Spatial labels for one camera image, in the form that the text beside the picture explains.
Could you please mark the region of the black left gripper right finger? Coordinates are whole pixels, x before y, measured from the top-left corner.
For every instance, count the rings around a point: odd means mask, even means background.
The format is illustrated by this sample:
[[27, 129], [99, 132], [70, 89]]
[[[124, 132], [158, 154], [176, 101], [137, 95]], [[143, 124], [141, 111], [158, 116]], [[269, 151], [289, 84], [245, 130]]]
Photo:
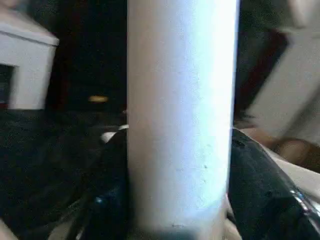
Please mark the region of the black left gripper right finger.
[[318, 240], [320, 213], [247, 135], [233, 129], [228, 199], [244, 240]]

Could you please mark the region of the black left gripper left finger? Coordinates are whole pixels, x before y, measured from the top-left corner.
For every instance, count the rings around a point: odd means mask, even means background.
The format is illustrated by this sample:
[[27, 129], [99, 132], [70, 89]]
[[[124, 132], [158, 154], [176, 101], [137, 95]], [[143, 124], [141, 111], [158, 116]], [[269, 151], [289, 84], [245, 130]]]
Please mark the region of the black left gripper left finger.
[[104, 145], [84, 185], [85, 200], [75, 220], [75, 239], [126, 239], [130, 216], [127, 130], [116, 131]]

